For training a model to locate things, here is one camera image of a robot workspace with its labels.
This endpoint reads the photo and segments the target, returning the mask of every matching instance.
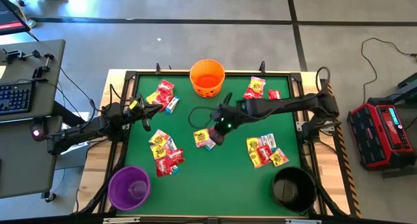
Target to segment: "purple bucket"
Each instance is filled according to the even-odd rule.
[[[117,171],[109,183],[110,203],[120,211],[140,207],[150,193],[149,175],[138,166],[128,166]]]

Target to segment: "wooden platform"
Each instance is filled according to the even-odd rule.
[[[124,84],[124,77],[125,73],[128,70],[109,70],[106,85],[103,91],[102,101],[100,106],[109,104],[109,84],[112,84],[115,87],[115,90],[120,94],[122,92],[123,84]],[[302,76],[302,86],[304,88],[304,94],[307,93],[316,93],[317,89],[315,86],[315,75],[316,72],[301,72]],[[295,94],[297,95],[297,88],[296,83],[294,81],[294,90]],[[133,82],[129,84],[128,88],[128,95],[131,96],[133,89]],[[302,119],[302,113],[299,112],[298,116]],[[331,147],[335,148],[334,138],[331,136],[327,136],[324,134],[320,135],[320,140]],[[85,207],[88,202],[92,199],[95,195],[99,187],[102,185],[106,173],[106,166],[108,164],[109,158],[109,151],[110,151],[111,142],[104,142],[96,147],[92,148],[89,151],[87,161],[85,163],[83,176],[81,178],[81,183],[79,185],[78,191],[78,201],[79,201],[79,209],[81,210]],[[121,143],[118,144],[115,162],[119,158],[119,152],[121,149]],[[307,146],[304,147],[305,153],[308,153]],[[329,193],[331,198],[336,202],[341,210],[344,212],[351,214],[351,210],[358,210],[357,203],[351,203],[349,206],[348,203],[348,196],[350,196],[350,200],[356,197],[352,196],[352,191],[354,193],[354,186],[347,186],[345,187],[345,183],[343,180],[343,176],[345,177],[345,182],[347,180],[351,180],[351,178],[346,177],[346,174],[350,173],[349,171],[343,170],[344,175],[342,176],[341,171],[341,164],[338,160],[338,155],[334,154],[333,150],[327,148],[327,146],[322,145],[321,143],[315,143],[315,156],[317,158],[317,163],[319,166],[319,174],[321,178],[321,183]],[[107,200],[105,210],[107,211],[110,208],[110,203]],[[316,211],[319,211],[319,203],[318,201],[315,203]]]

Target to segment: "yellow candy packet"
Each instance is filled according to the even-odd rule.
[[[263,87],[265,86],[266,81],[264,79],[258,77],[251,77],[249,88],[251,88],[254,92],[263,94]]]
[[[159,95],[159,92],[155,91],[150,96],[146,97],[146,101],[151,104],[158,95]]]
[[[151,151],[155,159],[163,158],[167,155],[167,149],[164,146],[152,145]]]
[[[197,147],[208,145],[211,142],[209,131],[207,129],[203,129],[194,132],[194,140]]]
[[[163,147],[169,139],[169,135],[161,130],[157,130],[155,134],[149,139],[149,142]]]
[[[252,160],[252,163],[253,163],[253,166],[255,167],[255,169],[260,168],[260,167],[263,166],[257,151],[249,153],[249,157]]]
[[[248,152],[256,151],[256,148],[263,146],[262,139],[258,137],[247,138],[246,145],[248,146]]]
[[[272,163],[274,163],[274,166],[279,166],[284,163],[287,163],[288,157],[285,156],[285,154],[281,151],[280,148],[278,148],[270,157],[269,159],[272,160]]]

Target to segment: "red power station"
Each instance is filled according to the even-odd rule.
[[[360,164],[367,170],[395,169],[416,163],[416,155],[395,110],[387,98],[370,98],[350,111]]]

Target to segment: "monitor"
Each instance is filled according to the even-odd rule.
[[[29,26],[14,12],[9,0],[0,0],[0,35],[29,32]]]

